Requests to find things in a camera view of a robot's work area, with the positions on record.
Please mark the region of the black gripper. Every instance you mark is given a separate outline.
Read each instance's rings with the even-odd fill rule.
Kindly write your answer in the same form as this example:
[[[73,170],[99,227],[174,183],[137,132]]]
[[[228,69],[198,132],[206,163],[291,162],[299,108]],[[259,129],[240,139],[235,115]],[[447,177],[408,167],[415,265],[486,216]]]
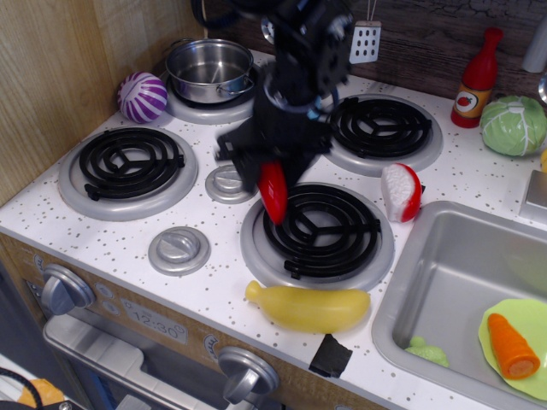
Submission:
[[[281,187],[289,190],[315,163],[316,156],[332,147],[333,129],[325,117],[319,96],[303,105],[291,105],[280,93],[261,87],[252,116],[217,138],[215,159],[233,162],[247,192],[256,189],[263,162],[280,160]]]

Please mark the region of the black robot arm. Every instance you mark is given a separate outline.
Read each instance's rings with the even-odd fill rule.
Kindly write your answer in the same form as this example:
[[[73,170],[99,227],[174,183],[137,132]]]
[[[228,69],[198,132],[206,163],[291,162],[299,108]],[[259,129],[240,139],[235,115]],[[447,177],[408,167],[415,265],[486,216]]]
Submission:
[[[221,161],[231,161],[245,190],[267,179],[272,164],[292,187],[311,161],[331,148],[332,125],[318,103],[335,97],[350,71],[352,14],[346,1],[233,1],[231,11],[208,20],[203,4],[191,4],[206,29],[223,29],[243,16],[265,17],[273,26],[275,58],[255,87],[252,116],[218,137]]]

